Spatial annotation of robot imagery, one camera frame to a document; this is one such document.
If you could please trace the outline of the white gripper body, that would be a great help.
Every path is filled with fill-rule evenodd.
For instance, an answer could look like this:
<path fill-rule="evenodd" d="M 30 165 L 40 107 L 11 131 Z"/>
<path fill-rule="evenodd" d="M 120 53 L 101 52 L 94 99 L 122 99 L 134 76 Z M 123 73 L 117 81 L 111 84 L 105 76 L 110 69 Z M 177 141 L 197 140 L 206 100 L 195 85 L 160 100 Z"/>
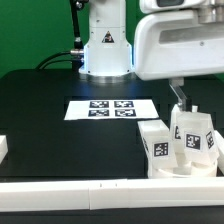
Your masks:
<path fill-rule="evenodd" d="M 145 16 L 134 38 L 142 80 L 224 73 L 224 23 L 200 24 L 196 10 Z"/>

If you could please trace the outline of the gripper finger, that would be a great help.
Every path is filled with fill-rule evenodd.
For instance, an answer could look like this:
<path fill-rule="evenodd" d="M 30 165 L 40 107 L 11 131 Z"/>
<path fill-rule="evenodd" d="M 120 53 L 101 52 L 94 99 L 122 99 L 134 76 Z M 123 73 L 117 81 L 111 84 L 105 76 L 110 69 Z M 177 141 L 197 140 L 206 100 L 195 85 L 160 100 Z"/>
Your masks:
<path fill-rule="evenodd" d="M 182 90 L 184 86 L 184 79 L 183 78 L 171 78 L 169 80 L 169 85 L 172 91 L 175 93 L 176 97 L 178 98 L 178 107 L 181 111 L 188 111 L 192 110 L 192 100 L 190 97 L 187 97 Z"/>

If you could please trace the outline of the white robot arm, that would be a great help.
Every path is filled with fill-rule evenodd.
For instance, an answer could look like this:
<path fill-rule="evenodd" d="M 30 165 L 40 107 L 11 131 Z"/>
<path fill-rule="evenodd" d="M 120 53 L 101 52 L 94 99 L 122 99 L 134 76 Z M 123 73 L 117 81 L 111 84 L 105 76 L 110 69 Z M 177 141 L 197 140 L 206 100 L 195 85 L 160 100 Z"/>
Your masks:
<path fill-rule="evenodd" d="M 105 80 L 134 72 L 142 80 L 168 79 L 182 111 L 188 76 L 224 73 L 224 0 L 139 0 L 145 14 L 126 40 L 125 0 L 90 0 L 90 37 L 80 72 Z"/>

